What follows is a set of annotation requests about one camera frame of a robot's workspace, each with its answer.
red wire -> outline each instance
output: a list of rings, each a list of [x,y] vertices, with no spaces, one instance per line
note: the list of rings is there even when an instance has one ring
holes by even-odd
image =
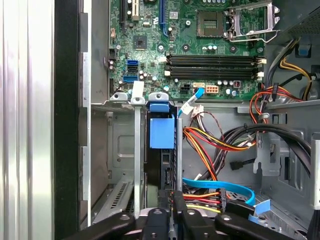
[[[211,203],[211,204],[219,204],[220,201],[208,200],[203,198],[195,198],[195,197],[184,197],[185,200],[197,200],[200,202]]]

chip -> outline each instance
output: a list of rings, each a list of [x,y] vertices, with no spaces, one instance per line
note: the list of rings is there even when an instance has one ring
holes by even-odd
[[[216,11],[199,11],[197,13],[198,37],[222,37],[224,34],[224,14]]]
[[[146,35],[134,35],[133,36],[133,49],[146,50],[148,46],[148,39]]]

black clamp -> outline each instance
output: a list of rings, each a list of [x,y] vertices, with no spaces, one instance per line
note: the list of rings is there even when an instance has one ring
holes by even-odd
[[[245,132],[248,134],[248,133],[249,133],[249,131],[248,131],[248,125],[245,123],[245,124],[243,124],[243,127],[244,127],[244,129],[245,129]]]
[[[275,102],[276,99],[277,99],[278,88],[279,88],[279,83],[276,82],[276,83],[273,85],[273,89],[272,89],[272,95],[271,95],[271,97],[272,97],[272,102]]]

pcie slot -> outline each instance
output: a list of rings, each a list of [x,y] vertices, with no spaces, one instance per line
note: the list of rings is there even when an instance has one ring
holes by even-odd
[[[119,24],[122,27],[122,31],[125,31],[126,26],[126,0],[120,0],[119,6]]]
[[[159,4],[159,25],[163,29],[163,34],[168,37],[166,29],[166,0],[160,0]]]
[[[132,20],[139,21],[139,0],[132,0]]]

capacitor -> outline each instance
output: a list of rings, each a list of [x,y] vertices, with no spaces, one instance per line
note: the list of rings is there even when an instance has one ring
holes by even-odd
[[[170,35],[172,33],[172,27],[168,27],[168,31],[166,32],[168,35]]]
[[[128,17],[128,19],[131,19],[132,16],[132,12],[129,10],[126,12],[126,16]]]
[[[132,0],[128,0],[127,3],[128,3],[128,8],[132,9]]]

